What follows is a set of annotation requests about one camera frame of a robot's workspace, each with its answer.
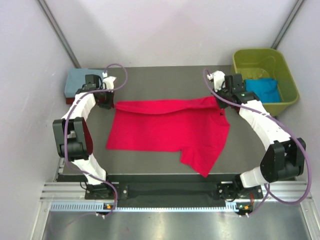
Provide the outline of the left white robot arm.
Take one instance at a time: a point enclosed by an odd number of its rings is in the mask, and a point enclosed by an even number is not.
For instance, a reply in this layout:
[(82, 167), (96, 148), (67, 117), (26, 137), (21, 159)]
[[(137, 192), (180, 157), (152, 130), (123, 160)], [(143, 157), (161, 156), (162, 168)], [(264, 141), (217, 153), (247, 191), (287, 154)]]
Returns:
[(113, 185), (107, 182), (108, 173), (93, 154), (93, 139), (87, 125), (88, 116), (95, 106), (107, 110), (114, 107), (115, 80), (116, 77), (107, 73), (102, 76), (87, 74), (68, 112), (52, 123), (58, 155), (86, 177), (87, 199), (107, 199), (115, 195)]

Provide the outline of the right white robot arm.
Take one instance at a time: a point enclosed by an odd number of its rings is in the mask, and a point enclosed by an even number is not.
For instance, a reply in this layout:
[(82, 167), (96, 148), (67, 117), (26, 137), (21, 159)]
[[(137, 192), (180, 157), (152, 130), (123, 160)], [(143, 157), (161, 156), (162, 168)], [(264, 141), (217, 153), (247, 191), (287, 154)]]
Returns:
[(259, 166), (235, 177), (234, 194), (245, 198), (253, 187), (300, 176), (305, 166), (305, 142), (301, 138), (294, 140), (275, 122), (259, 97), (253, 91), (246, 91), (242, 75), (225, 75), (222, 71), (215, 71), (207, 75), (207, 79), (213, 82), (213, 95), (219, 107), (237, 110), (265, 148)]

